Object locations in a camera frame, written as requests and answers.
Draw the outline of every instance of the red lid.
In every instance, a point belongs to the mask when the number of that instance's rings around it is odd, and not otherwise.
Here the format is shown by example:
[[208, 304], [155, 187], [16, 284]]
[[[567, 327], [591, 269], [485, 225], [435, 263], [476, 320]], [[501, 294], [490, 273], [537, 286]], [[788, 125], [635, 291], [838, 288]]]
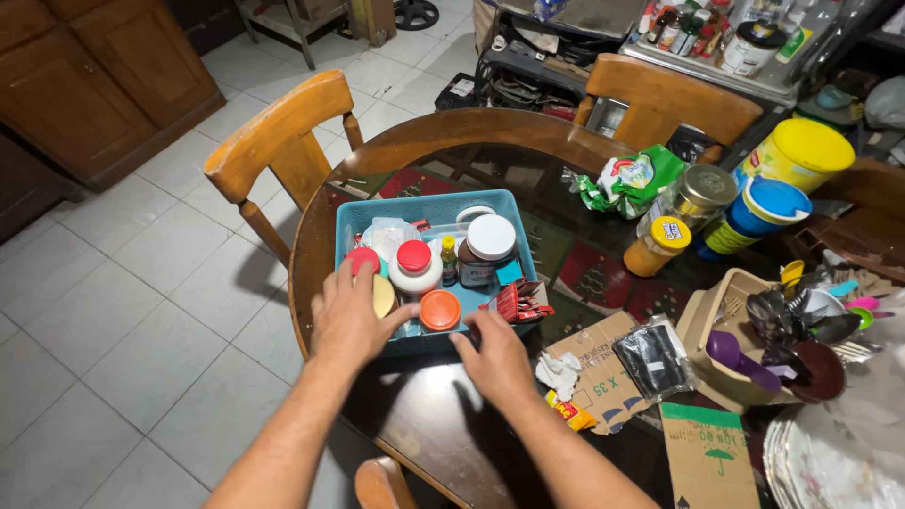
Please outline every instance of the red lid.
[[348, 252], [346, 259], [352, 259], [352, 275], [358, 275], [358, 269], [364, 262], [371, 263], [371, 272], [380, 274], [380, 256], [370, 247], [356, 247]]
[[433, 290], [421, 298], [421, 326], [430, 332], [451, 331], [459, 326], [462, 305], [455, 295], [445, 290]]
[[431, 247], [420, 240], [403, 242], [396, 251], [396, 262], [410, 273], [421, 272], [431, 263]]

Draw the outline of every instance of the umbrella symbol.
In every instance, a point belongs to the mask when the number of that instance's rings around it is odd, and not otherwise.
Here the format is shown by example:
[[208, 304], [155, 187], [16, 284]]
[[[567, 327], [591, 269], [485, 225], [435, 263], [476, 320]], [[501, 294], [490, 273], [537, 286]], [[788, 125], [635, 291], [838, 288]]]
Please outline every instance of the umbrella symbol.
[[704, 453], [704, 456], [715, 457], [719, 460], [719, 475], [722, 476], [723, 472], [723, 460], [724, 459], [735, 459], [732, 455], [722, 449], [711, 449]]

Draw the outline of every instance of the white lid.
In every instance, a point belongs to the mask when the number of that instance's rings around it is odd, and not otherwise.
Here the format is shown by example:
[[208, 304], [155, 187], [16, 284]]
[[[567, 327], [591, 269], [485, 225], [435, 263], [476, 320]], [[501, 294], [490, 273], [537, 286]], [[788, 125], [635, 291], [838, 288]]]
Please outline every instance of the white lid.
[[484, 260], [499, 260], [515, 246], [515, 227], [503, 216], [478, 216], [468, 226], [468, 247]]
[[492, 208], [484, 205], [470, 206], [464, 209], [459, 213], [458, 216], [455, 217], [455, 222], [456, 225], [459, 225], [461, 223], [468, 223], [470, 221], [473, 221], [476, 217], [483, 216], [484, 214], [496, 214], [496, 212]]

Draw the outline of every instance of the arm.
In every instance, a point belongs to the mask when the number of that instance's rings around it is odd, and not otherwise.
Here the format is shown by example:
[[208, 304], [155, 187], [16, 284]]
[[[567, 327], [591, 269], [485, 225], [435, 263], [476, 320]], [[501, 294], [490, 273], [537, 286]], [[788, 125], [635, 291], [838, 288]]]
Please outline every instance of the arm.
[[[370, 274], [370, 263], [361, 266]], [[372, 279], [352, 280], [352, 263], [324, 281], [311, 301], [312, 355], [289, 396], [207, 499], [205, 509], [308, 505], [320, 454], [352, 382], [399, 325], [418, 313], [403, 306], [383, 320], [374, 314]]]
[[481, 351], [458, 332], [450, 341], [478, 391], [509, 421], [557, 507], [655, 508], [657, 505], [570, 428], [534, 388], [525, 346], [496, 312], [465, 318], [481, 331]]

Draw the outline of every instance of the yellow canister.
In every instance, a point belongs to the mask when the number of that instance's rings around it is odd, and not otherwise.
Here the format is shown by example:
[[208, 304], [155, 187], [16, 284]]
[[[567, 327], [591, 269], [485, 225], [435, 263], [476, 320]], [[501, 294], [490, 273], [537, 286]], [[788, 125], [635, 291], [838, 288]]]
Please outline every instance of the yellow canister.
[[820, 122], [790, 119], [751, 151], [732, 172], [739, 192], [748, 178], [760, 175], [814, 191], [854, 162], [854, 149], [843, 135]]

